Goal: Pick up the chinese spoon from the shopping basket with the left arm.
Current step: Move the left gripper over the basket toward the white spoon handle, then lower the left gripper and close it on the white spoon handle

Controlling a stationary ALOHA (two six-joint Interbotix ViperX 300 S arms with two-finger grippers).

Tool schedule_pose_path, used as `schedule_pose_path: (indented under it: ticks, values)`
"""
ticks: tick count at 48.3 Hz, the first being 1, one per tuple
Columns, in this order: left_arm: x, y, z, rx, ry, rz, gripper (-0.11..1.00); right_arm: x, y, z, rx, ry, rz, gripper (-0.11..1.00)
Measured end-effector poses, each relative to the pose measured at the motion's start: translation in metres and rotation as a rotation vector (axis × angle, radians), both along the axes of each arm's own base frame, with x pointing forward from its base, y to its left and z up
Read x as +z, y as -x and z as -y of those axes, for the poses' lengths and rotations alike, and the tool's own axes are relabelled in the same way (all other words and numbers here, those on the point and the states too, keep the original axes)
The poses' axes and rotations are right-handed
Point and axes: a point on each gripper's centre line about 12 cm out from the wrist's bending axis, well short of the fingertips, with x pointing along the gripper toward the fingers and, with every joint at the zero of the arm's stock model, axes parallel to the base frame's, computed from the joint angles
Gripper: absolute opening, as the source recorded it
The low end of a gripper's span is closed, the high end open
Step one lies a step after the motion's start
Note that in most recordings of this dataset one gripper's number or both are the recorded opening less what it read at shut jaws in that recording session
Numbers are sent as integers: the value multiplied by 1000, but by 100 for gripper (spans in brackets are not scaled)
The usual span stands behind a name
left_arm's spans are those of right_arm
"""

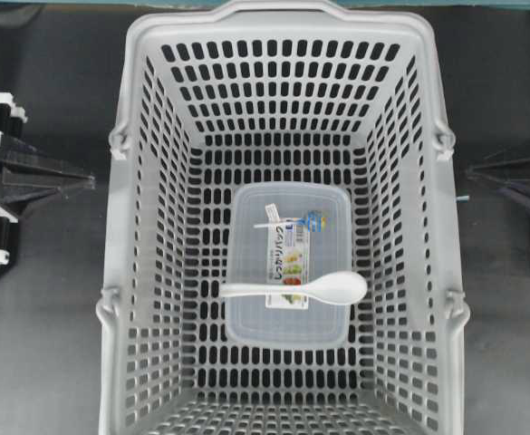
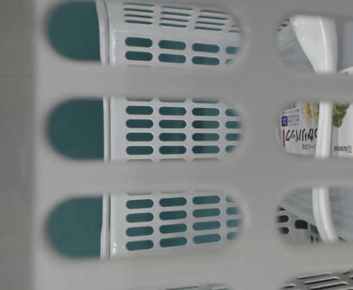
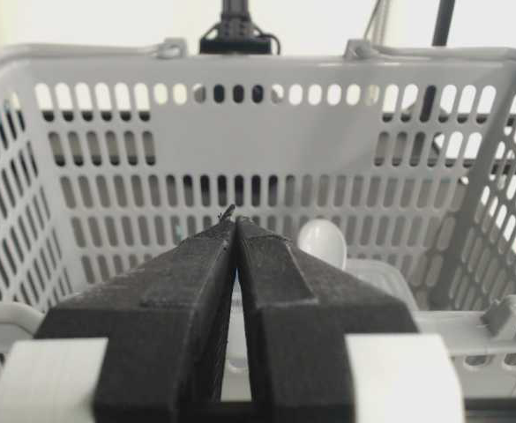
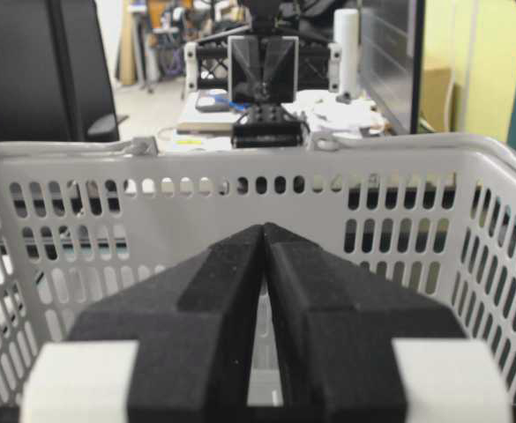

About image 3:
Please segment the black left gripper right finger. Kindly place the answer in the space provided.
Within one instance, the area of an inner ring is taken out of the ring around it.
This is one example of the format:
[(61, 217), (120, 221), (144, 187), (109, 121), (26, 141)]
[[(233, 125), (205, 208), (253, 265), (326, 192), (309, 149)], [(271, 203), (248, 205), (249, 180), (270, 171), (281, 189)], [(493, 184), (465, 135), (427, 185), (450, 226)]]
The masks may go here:
[(236, 221), (251, 396), (273, 422), (461, 422), (441, 337), (407, 305), (257, 226)]

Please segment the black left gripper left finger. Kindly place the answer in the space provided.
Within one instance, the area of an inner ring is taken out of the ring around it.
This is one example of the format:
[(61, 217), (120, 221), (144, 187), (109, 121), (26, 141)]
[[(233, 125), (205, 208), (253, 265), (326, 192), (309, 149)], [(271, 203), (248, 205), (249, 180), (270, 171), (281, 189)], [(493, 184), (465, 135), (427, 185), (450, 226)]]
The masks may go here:
[(7, 357), (0, 422), (176, 422), (218, 399), (235, 237), (224, 219), (51, 308)]

